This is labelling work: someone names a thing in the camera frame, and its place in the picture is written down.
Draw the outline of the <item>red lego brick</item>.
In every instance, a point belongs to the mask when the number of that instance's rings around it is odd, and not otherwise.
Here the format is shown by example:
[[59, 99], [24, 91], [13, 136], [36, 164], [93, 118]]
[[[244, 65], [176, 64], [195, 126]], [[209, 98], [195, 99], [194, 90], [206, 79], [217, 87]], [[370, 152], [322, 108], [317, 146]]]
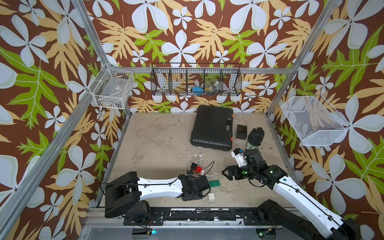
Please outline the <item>red lego brick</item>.
[[196, 172], [197, 172], [198, 174], [201, 174], [201, 170], [203, 170], [203, 168], [201, 168], [201, 167], [198, 166]]

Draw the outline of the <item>black lego brick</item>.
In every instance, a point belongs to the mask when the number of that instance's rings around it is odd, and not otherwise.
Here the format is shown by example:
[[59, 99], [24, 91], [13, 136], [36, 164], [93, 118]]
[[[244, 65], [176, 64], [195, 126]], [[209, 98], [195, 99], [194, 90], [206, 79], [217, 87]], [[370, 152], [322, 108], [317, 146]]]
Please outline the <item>black lego brick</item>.
[[198, 165], [196, 163], [191, 164], [191, 170], [196, 171], [197, 167], [198, 167]]

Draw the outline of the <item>dark green lego brick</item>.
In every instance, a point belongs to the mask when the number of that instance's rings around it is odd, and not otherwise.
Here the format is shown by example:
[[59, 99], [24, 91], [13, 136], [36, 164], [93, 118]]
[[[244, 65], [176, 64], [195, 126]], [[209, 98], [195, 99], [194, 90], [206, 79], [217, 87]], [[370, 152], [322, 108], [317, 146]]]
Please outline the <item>dark green lego brick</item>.
[[220, 181], [219, 180], [213, 180], [213, 181], [209, 181], [209, 185], [211, 188], [218, 188], [221, 186], [220, 184]]

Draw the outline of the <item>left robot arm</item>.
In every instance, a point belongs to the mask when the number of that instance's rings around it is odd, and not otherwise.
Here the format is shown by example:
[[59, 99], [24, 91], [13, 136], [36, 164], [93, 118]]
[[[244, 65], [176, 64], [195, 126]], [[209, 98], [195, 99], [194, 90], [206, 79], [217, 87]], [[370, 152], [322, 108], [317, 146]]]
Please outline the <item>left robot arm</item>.
[[211, 186], [206, 176], [181, 174], [165, 180], [140, 178], [137, 172], [129, 172], [105, 186], [105, 217], [125, 215], [137, 203], [154, 198], [180, 198], [182, 201], [203, 199]]

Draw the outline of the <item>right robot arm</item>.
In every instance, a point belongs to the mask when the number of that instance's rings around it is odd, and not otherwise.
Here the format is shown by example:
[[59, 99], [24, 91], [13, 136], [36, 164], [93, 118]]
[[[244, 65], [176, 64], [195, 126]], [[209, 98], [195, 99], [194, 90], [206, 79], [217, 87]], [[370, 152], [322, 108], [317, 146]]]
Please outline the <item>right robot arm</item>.
[[257, 180], [290, 202], [303, 217], [299, 217], [272, 200], [258, 206], [258, 219], [282, 226], [304, 240], [359, 240], [361, 230], [353, 219], [344, 219], [333, 213], [304, 191], [279, 166], [267, 165], [257, 149], [231, 153], [235, 166], [228, 166], [222, 175], [228, 180]]

